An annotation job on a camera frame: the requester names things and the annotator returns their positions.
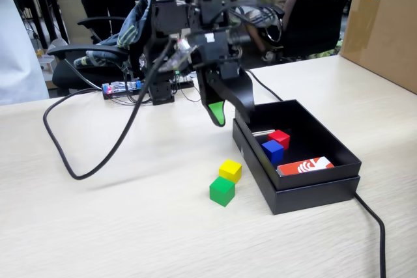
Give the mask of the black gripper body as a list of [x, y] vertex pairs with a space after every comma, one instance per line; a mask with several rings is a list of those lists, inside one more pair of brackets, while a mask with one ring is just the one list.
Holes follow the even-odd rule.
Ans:
[[239, 48], [229, 43], [227, 31], [190, 34], [190, 45], [196, 46], [192, 53], [192, 65], [197, 78], [204, 79], [210, 72], [220, 79], [237, 79], [241, 76]]

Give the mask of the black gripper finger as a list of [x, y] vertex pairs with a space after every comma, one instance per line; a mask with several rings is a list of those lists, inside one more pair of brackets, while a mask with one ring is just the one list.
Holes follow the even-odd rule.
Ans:
[[220, 77], [212, 66], [203, 66], [197, 69], [197, 80], [201, 103], [215, 126], [225, 126], [224, 103], [221, 97]]
[[218, 75], [221, 97], [235, 107], [244, 122], [249, 123], [255, 111], [253, 84], [249, 75], [243, 69], [238, 69], [237, 74], [230, 78]]

